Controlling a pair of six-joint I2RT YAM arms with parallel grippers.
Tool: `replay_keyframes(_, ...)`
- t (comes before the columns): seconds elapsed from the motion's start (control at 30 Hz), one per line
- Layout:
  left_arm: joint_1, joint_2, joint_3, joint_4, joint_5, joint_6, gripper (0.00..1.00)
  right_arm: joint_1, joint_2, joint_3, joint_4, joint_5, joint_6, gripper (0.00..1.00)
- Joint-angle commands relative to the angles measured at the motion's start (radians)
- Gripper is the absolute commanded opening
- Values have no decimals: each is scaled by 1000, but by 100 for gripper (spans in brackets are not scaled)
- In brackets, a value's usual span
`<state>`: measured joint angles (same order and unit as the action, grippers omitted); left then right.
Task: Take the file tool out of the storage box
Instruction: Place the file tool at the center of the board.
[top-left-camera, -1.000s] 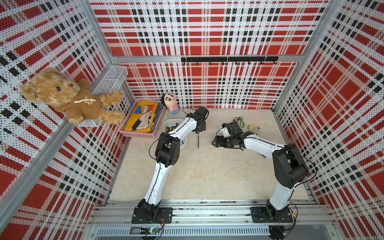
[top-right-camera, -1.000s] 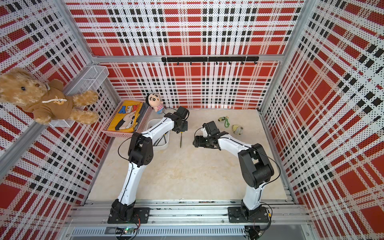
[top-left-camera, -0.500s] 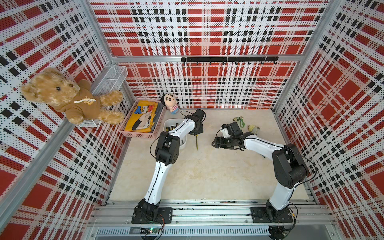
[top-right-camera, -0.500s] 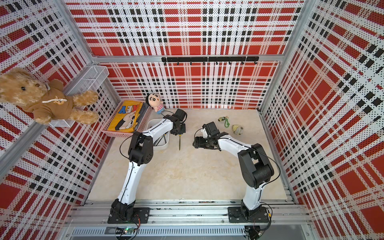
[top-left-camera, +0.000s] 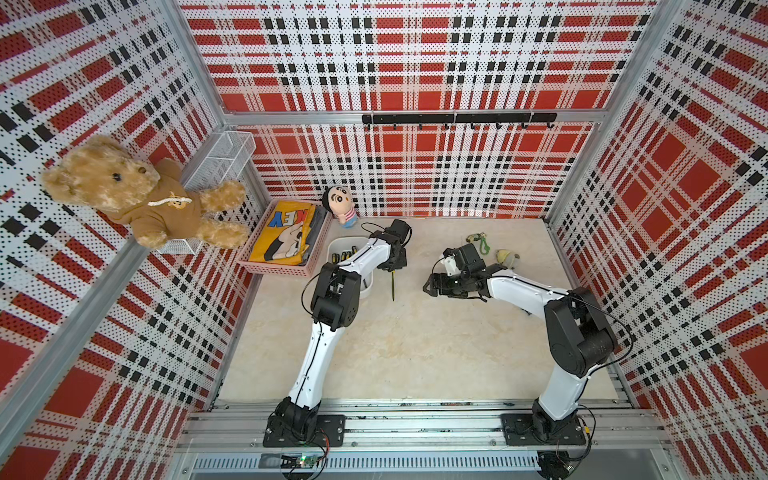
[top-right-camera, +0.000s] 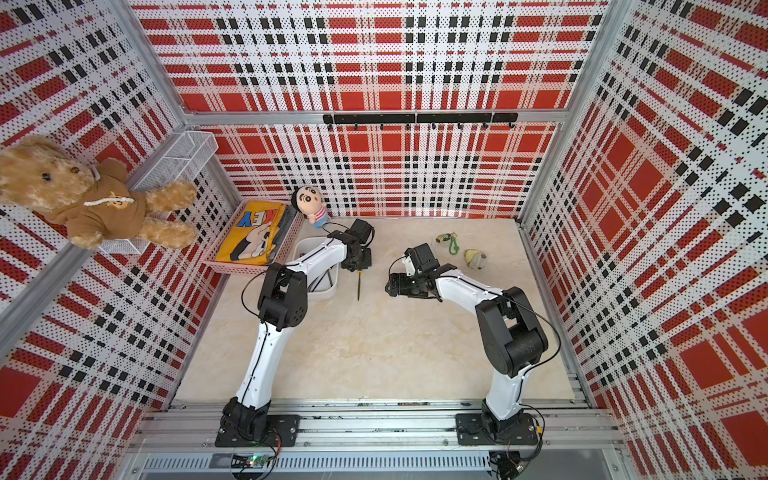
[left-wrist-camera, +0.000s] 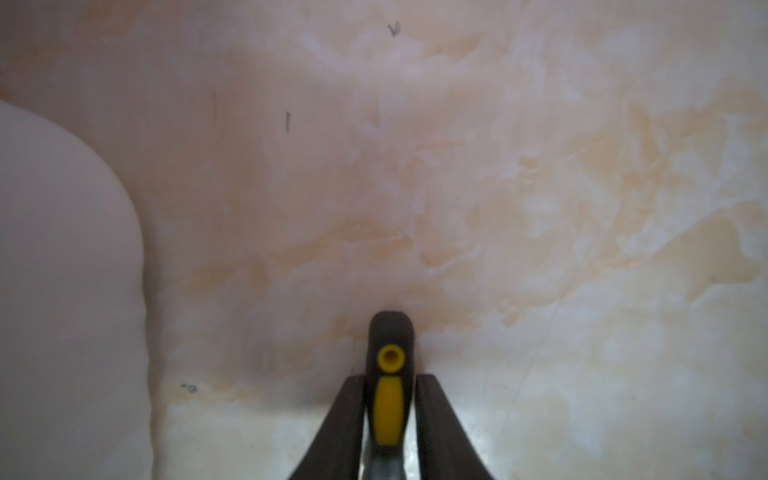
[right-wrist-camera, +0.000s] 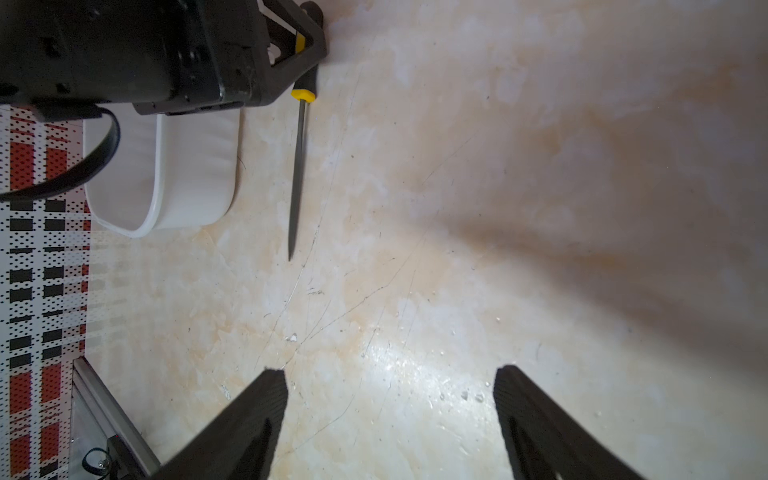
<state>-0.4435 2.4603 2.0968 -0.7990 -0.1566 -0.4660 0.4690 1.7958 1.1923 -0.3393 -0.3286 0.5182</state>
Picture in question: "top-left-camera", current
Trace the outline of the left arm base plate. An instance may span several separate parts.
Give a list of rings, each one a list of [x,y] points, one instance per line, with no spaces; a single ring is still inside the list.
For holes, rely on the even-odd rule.
[[[293,446],[339,447],[343,445],[345,415],[321,415],[319,408],[299,407],[285,397],[267,420],[262,445],[266,448]]]

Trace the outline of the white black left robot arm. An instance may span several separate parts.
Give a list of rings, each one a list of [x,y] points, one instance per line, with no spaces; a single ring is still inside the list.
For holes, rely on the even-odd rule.
[[[411,226],[395,219],[385,229],[374,231],[350,259],[322,267],[310,303],[310,343],[288,395],[289,406],[301,411],[318,408],[336,346],[359,311],[363,281],[375,270],[394,272],[404,268],[411,236]]]

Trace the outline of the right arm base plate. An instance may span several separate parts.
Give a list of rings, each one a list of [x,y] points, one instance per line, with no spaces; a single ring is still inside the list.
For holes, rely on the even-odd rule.
[[[502,433],[507,446],[585,446],[587,434],[579,421],[577,409],[563,419],[550,417],[535,400],[530,413],[501,416]]]

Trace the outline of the white plastic storage box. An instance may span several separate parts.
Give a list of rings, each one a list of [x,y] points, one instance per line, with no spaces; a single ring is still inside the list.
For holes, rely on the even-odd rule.
[[[367,237],[363,236],[348,236],[348,237],[339,237],[330,242],[328,245],[327,250],[327,260],[331,262],[331,253],[332,252],[340,252],[342,250],[348,250],[352,248],[353,246],[357,247],[357,252],[361,250],[368,242]],[[366,299],[373,287],[373,274],[369,274],[366,276],[361,285],[361,291],[360,291],[360,299],[364,300]]]

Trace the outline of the black yellow file tool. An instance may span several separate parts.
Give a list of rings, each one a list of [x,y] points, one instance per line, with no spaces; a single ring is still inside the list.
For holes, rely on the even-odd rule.
[[[396,300],[396,272],[393,270],[390,272],[391,278],[391,299],[394,302]]]

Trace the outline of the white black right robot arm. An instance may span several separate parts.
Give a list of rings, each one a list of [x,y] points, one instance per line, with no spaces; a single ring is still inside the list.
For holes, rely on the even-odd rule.
[[[558,290],[524,278],[504,264],[488,265],[472,244],[445,250],[438,263],[444,270],[430,273],[423,286],[426,294],[499,300],[544,321],[554,367],[534,402],[533,415],[550,423],[571,419],[588,380],[608,364],[618,346],[607,314],[592,292],[583,287]]]

